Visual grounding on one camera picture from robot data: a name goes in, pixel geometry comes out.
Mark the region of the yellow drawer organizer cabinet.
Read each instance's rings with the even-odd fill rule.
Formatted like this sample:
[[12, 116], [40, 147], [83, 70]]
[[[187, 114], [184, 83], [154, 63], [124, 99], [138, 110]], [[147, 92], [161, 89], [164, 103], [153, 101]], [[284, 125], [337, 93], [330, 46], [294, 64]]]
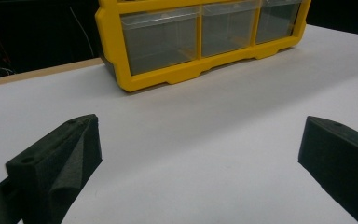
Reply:
[[[250, 45], [243, 49], [232, 50], [210, 57], [201, 56], [202, 6], [237, 0], [99, 0], [95, 14], [103, 47], [105, 64], [113, 70], [118, 86], [124, 91], [138, 91], [162, 83], [175, 84], [220, 65], [247, 59], [263, 59], [282, 49], [291, 48], [302, 38], [311, 0], [302, 0], [293, 32], [290, 36], [266, 43], [256, 44], [256, 32], [262, 0], [258, 2], [250, 38]], [[195, 60], [157, 69], [140, 75], [131, 75], [129, 59], [121, 24], [121, 16], [140, 12], [154, 12], [180, 7], [198, 7], [197, 17], [197, 57]]]

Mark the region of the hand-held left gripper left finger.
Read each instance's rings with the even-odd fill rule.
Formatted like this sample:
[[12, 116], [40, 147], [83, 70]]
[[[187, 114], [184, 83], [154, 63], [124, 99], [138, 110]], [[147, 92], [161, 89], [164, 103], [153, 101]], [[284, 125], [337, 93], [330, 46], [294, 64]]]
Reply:
[[61, 224], [103, 161], [98, 117], [70, 119], [6, 163], [24, 224]]

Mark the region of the clear plastic drawer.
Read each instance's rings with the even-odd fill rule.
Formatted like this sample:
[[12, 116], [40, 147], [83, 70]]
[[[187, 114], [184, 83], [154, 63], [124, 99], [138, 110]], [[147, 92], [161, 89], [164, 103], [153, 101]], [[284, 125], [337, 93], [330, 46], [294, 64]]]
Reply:
[[180, 7], [121, 16], [131, 75], [195, 60], [199, 12]]
[[256, 44], [290, 36], [302, 0], [262, 0]]
[[210, 57], [250, 45], [256, 0], [202, 6], [201, 56]]

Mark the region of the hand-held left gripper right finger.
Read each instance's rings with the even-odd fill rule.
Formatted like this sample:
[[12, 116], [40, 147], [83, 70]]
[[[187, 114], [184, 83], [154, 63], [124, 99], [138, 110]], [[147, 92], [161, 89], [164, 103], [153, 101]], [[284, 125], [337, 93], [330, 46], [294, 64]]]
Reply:
[[341, 123], [309, 116], [298, 162], [358, 221], [358, 132]]

